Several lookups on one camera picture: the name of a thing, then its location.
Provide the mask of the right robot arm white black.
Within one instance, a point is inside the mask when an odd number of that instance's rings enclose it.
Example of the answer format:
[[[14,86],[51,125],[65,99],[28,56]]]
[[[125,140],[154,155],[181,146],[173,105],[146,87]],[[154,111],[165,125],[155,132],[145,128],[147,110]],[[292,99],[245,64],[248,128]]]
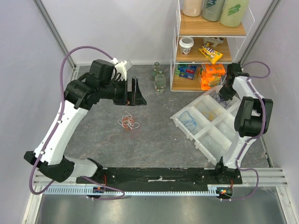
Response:
[[[214,178],[218,183],[228,180],[238,181],[241,178],[239,163],[250,144],[265,134],[269,128],[273,101],[264,98],[252,84],[252,78],[242,71],[240,63],[231,63],[227,67],[226,82],[219,91],[220,99],[232,100],[238,95],[239,105],[235,120],[236,131],[233,142],[216,164]]]

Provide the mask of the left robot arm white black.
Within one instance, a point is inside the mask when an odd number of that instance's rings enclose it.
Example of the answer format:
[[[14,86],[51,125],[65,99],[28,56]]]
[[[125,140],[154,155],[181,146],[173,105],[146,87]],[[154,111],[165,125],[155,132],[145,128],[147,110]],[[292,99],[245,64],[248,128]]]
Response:
[[[123,106],[147,104],[136,77],[132,78],[132,90],[128,90],[127,70],[130,67],[129,61],[113,64],[94,60],[87,73],[67,84],[64,101],[49,131],[35,150],[25,153],[24,159],[56,182],[86,176],[91,183],[99,183],[103,177],[99,163],[93,159],[67,157],[64,151],[80,121],[101,99],[110,99],[114,105]]]

